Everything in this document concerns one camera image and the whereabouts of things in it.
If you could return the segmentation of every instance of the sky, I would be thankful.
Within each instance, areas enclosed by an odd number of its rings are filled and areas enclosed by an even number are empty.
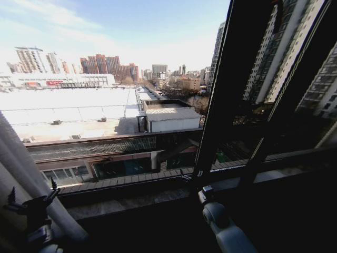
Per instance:
[[[141,69],[175,71],[211,65],[229,0],[1,0],[0,73],[19,61],[15,46],[55,52],[68,65],[80,57],[119,55]]]

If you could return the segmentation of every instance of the building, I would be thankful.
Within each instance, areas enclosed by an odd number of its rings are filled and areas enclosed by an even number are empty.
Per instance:
[[[120,57],[106,57],[106,67],[108,74],[113,74],[116,82],[121,82],[127,77],[132,78],[133,81],[138,80],[138,66],[134,63],[126,65],[120,65]]]
[[[275,101],[323,1],[286,1],[282,24],[273,34],[274,9],[256,56],[243,99],[253,104]]]
[[[54,74],[61,73],[60,64],[59,64],[59,60],[56,57],[56,53],[55,52],[48,53],[46,57],[47,57],[47,61],[48,61],[48,64],[50,66],[52,73]]]
[[[186,74],[186,66],[185,66],[185,64],[183,64],[183,67],[182,67],[182,74],[183,75]]]
[[[47,58],[42,49],[36,47],[16,47],[16,53],[25,73],[48,73]]]
[[[120,57],[106,57],[105,59],[108,74],[113,74],[114,76],[117,76],[117,68],[120,65]]]
[[[207,86],[207,84],[209,83],[210,68],[211,67],[206,67],[200,70],[200,85]]]
[[[70,74],[69,67],[66,62],[62,62],[62,67],[63,67],[64,73]]]
[[[80,58],[80,61],[81,61],[82,73],[88,74],[89,73],[89,68],[88,68],[89,61],[86,58]]]
[[[154,86],[159,87],[161,89],[169,83],[168,79],[156,78],[153,81],[154,81]]]
[[[25,73],[25,68],[23,67],[23,64],[21,62],[15,64],[7,62],[7,66],[9,67],[12,73]]]
[[[208,84],[207,84],[207,91],[208,92],[210,92],[211,88],[212,88],[215,67],[216,67],[217,59],[219,58],[219,54],[220,54],[220,45],[221,45],[222,36],[224,34],[225,24],[226,24],[226,22],[221,23],[220,26],[219,26],[219,29],[217,30],[217,36],[216,36],[216,41],[215,41],[212,64],[211,64],[211,68],[210,68],[210,77],[209,77],[209,81],[208,81]]]
[[[74,74],[80,73],[79,70],[76,69],[76,66],[74,63],[72,64],[72,67],[73,67]]]
[[[97,83],[99,87],[112,87],[115,84],[111,74],[40,74],[23,73],[0,75],[3,87],[55,88],[61,83]]]
[[[96,60],[97,60],[98,72],[100,74],[107,74],[107,66],[106,66],[105,55],[96,54]]]
[[[152,71],[151,70],[144,70],[143,71],[144,73],[144,77],[147,79],[147,80],[151,80],[152,79]]]
[[[264,97],[265,103],[275,102],[276,97],[282,88],[282,84],[284,83],[285,78],[294,63],[296,56],[300,51],[300,48],[302,47],[304,40],[309,32],[309,29],[312,26],[314,19],[317,16],[323,2],[323,0],[307,1],[304,10],[301,12],[301,18],[295,24],[296,30],[293,33],[292,39],[287,46],[288,50],[286,50],[285,55],[282,57],[281,64],[278,64],[277,71],[272,78],[271,84],[268,83],[269,86],[267,92],[263,90],[263,87],[261,88],[260,98]]]
[[[337,43],[302,98],[297,111],[337,118]]]
[[[146,128],[150,133],[198,129],[201,115],[180,100],[145,100]]]
[[[178,80],[178,86],[182,89],[200,90],[199,78],[181,78]]]
[[[130,63],[130,77],[132,78],[132,81],[138,81],[138,66],[135,66],[134,63]]]
[[[159,72],[167,73],[167,65],[153,64],[152,65],[152,75],[156,75]]]
[[[88,56],[88,74],[99,74],[96,56]]]

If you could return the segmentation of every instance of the small rooftop building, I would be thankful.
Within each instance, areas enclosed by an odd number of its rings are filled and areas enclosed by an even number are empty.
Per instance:
[[[151,133],[199,128],[201,115],[181,100],[145,100],[143,109]]]

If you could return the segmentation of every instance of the tree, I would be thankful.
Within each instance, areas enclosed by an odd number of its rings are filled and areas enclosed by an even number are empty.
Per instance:
[[[132,85],[133,84],[133,80],[132,80],[131,77],[127,77],[126,79],[124,79],[122,81],[122,84],[124,84],[124,85]]]
[[[194,107],[194,110],[206,116],[207,114],[207,106],[209,104],[209,97],[207,96],[193,96],[187,100],[188,104]]]

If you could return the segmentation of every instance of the red sign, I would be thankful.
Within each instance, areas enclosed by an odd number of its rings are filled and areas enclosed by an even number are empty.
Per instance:
[[[60,83],[63,83],[63,81],[46,81],[48,86],[57,86]]]
[[[36,82],[30,82],[30,83],[25,83],[26,86],[29,86],[29,87],[39,87],[40,84],[39,83],[36,83]]]

